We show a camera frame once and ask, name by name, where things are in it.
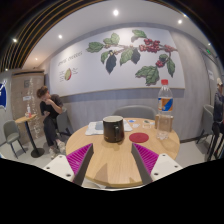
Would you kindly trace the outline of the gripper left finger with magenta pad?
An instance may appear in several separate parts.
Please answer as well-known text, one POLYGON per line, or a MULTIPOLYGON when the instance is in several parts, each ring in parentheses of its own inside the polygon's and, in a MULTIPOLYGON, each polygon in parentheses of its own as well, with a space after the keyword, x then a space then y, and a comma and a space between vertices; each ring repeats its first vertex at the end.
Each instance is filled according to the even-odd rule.
POLYGON ((67 156, 58 155, 44 170, 81 186, 93 154, 93 144, 88 144, 67 156))

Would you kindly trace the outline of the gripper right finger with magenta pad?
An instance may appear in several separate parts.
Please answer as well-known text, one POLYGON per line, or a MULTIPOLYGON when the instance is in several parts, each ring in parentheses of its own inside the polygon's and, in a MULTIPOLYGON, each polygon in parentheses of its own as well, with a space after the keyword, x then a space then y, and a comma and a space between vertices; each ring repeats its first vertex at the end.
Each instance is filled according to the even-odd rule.
POLYGON ((182 169, 168 154, 162 153, 158 155, 136 143, 132 144, 131 153, 135 159, 144 185, 182 169))

